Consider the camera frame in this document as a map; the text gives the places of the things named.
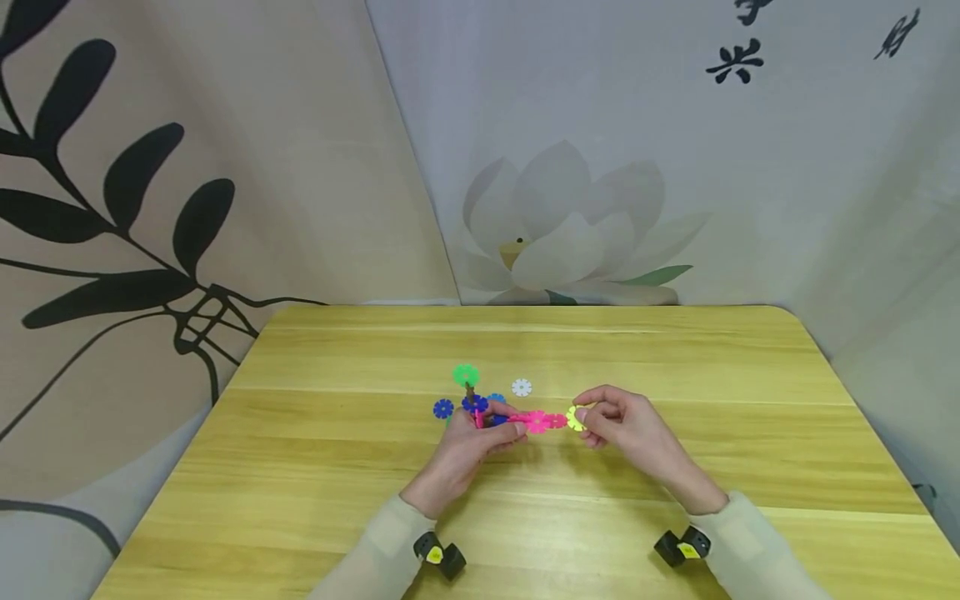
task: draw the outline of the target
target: yellow snowflake block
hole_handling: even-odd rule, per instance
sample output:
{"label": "yellow snowflake block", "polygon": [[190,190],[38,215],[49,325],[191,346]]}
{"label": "yellow snowflake block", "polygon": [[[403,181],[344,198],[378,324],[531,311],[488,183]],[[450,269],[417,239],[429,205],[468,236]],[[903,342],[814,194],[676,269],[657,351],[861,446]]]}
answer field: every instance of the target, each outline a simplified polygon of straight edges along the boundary
{"label": "yellow snowflake block", "polygon": [[566,411],[566,425],[574,431],[583,431],[587,429],[584,424],[577,420],[577,409],[579,406],[571,406]]}

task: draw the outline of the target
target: chinese character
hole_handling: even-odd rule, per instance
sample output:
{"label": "chinese character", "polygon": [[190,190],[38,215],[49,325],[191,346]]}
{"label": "chinese character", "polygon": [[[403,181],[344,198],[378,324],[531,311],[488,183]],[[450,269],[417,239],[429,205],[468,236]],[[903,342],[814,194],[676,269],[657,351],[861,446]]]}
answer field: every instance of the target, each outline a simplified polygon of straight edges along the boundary
{"label": "chinese character", "polygon": [[[738,64],[751,65],[751,66],[763,66],[762,58],[760,57],[756,57],[753,59],[747,58],[749,56],[756,54],[756,52],[759,49],[760,49],[760,40],[755,37],[750,38],[750,46],[747,47],[746,51],[744,51],[743,46],[733,46],[733,56],[730,55],[730,50],[727,50],[726,48],[721,48],[720,59],[724,63],[721,64],[720,66],[714,66],[707,69],[707,72],[717,73],[717,71],[720,71],[719,73],[717,73],[717,76],[714,77],[713,79],[716,80],[717,83],[721,84],[727,79],[727,76],[730,75],[731,70]],[[736,70],[736,74],[740,78],[740,81],[743,82],[744,84],[748,84],[750,82],[750,79],[751,79],[750,71],[743,68],[742,66]]]}
{"label": "chinese character", "polygon": [[886,53],[890,58],[893,58],[897,55],[897,52],[900,51],[900,47],[903,45],[903,40],[906,38],[906,35],[910,33],[910,30],[917,26],[917,22],[920,20],[920,9],[917,9],[913,13],[913,20],[909,23],[906,22],[906,15],[902,16],[897,24],[894,25],[894,28],[890,30],[890,33],[887,34],[887,38],[883,40],[883,46],[880,48],[880,51],[876,53],[874,60],[880,58],[881,55]]}
{"label": "chinese character", "polygon": [[760,9],[767,6],[774,0],[736,0],[734,4],[737,8],[740,8],[746,5],[746,9],[750,11],[749,14],[741,14],[737,18],[740,19],[740,22],[745,26],[750,27],[756,21],[756,14],[760,12]]}

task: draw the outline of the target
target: sleeve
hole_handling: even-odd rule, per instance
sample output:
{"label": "sleeve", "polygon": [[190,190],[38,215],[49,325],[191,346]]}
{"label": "sleeve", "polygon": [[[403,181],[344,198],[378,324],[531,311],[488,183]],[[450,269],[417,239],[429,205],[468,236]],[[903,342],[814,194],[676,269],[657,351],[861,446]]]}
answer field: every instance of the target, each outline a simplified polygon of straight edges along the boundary
{"label": "sleeve", "polygon": [[716,515],[690,516],[710,539],[707,565],[732,600],[829,600],[754,504],[732,492]]}
{"label": "sleeve", "polygon": [[307,599],[400,600],[420,570],[414,542],[436,524],[395,495]]}

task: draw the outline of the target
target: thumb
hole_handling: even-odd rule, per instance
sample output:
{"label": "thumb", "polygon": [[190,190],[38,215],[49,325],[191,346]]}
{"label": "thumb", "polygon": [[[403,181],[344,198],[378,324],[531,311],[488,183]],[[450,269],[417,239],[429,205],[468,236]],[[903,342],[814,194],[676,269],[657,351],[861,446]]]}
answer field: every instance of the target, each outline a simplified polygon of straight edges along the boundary
{"label": "thumb", "polygon": [[592,433],[597,434],[608,442],[616,441],[616,432],[619,423],[607,420],[607,418],[603,416],[599,404],[594,404],[590,409],[578,408],[576,415],[577,420],[583,423],[584,427]]}
{"label": "thumb", "polygon": [[480,431],[480,439],[483,440],[485,449],[516,442],[527,432],[527,426],[523,423],[503,423],[496,427],[490,427]]}

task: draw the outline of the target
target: curtain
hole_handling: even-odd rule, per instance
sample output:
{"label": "curtain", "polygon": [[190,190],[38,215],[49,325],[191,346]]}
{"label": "curtain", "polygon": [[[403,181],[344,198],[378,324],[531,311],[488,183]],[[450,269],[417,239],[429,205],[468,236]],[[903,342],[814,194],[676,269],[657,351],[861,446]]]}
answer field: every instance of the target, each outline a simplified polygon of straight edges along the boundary
{"label": "curtain", "polygon": [[457,292],[362,4],[0,19],[0,595],[86,598],[274,311]]}
{"label": "curtain", "polygon": [[783,306],[960,546],[960,4],[368,6],[464,302]]}

